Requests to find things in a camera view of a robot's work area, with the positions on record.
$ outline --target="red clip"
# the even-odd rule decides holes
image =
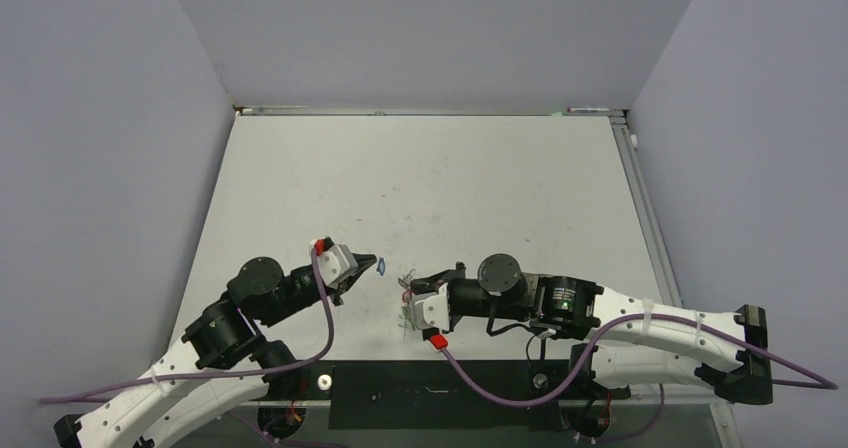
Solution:
[[[433,348],[437,350],[443,350],[448,347],[448,339],[442,335],[431,336],[430,343],[433,345]]]

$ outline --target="white cable tie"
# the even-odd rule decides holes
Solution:
[[[554,336],[555,334],[556,334],[556,331],[554,331],[551,328],[548,328],[547,330],[545,330],[545,331],[543,331],[543,332],[541,332],[537,335],[534,335],[534,336],[536,338],[540,339],[540,340],[547,340],[548,338]]]
[[[651,312],[654,311],[654,300],[644,298],[642,300],[642,309],[645,311],[645,317],[642,320],[642,333],[636,340],[636,343],[642,344],[642,340],[648,337],[648,330],[651,328]]]
[[[154,386],[155,386],[155,387],[156,387],[156,388],[157,388],[157,389],[158,389],[158,390],[159,390],[159,391],[160,391],[163,395],[166,395],[166,396],[168,395],[168,390],[166,390],[166,389],[165,389],[165,387],[164,387],[164,386],[162,386],[162,382],[161,382],[161,381],[159,381],[159,379],[158,379],[158,378],[156,378],[156,365],[155,365],[155,364],[150,365],[150,381],[152,381],[152,382],[153,382],[153,385],[154,385]]]
[[[692,314],[695,315],[695,341],[692,343],[692,348],[698,349],[698,341],[701,339],[701,317],[697,311],[693,310]]]

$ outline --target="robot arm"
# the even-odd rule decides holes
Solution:
[[[734,313],[705,313],[640,300],[591,281],[525,273],[509,255],[486,258],[476,279],[465,278],[465,265],[428,278],[412,280],[409,312],[424,338],[453,331],[464,316],[489,319],[487,332],[497,336],[524,327],[553,339],[585,340],[601,326],[626,315],[640,315],[614,326],[605,339],[640,345],[598,346],[584,367],[584,380],[605,388],[632,383],[678,383],[710,386],[729,401],[768,404],[772,401],[769,361],[717,336],[709,326],[755,346],[767,347],[765,311],[746,305]],[[693,320],[694,327],[659,319],[673,315]],[[495,319],[526,322],[492,330]],[[577,345],[572,359],[581,351]]]
[[[376,262],[374,255],[351,253],[326,238],[317,267],[335,304]],[[248,261],[227,284],[221,299],[203,310],[180,340],[140,378],[152,384],[130,387],[82,416],[68,415],[54,426],[62,448],[150,448],[169,446],[198,426],[268,391],[269,384],[293,385],[295,373],[259,379],[210,380],[207,375],[232,369],[244,358],[257,368],[295,362],[281,341],[268,342],[254,320],[272,326],[319,301],[311,266],[285,276],[271,258]],[[158,381],[164,375],[196,375]]]

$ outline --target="metal bolt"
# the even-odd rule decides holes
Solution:
[[[548,377],[544,373],[539,373],[533,377],[533,386],[535,386],[538,390],[541,390],[547,383]]]
[[[333,379],[330,375],[321,375],[318,377],[318,389],[321,391],[327,391],[330,387],[333,386]]]

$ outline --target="red wire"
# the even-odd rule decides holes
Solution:
[[[598,415],[598,418],[604,416],[604,413],[609,413],[610,405],[612,404],[612,392],[607,392],[607,404],[604,405],[604,409],[601,411],[601,414]]]
[[[306,393],[306,380],[301,378],[300,379],[300,393],[299,394],[303,395],[304,393]],[[295,399],[293,399],[291,401],[291,403],[289,403],[289,409],[288,409],[288,413],[290,413],[292,418],[295,419],[295,420],[297,419],[296,418],[297,412],[294,411],[294,404],[295,404],[296,401],[297,401],[297,397],[295,397]]]

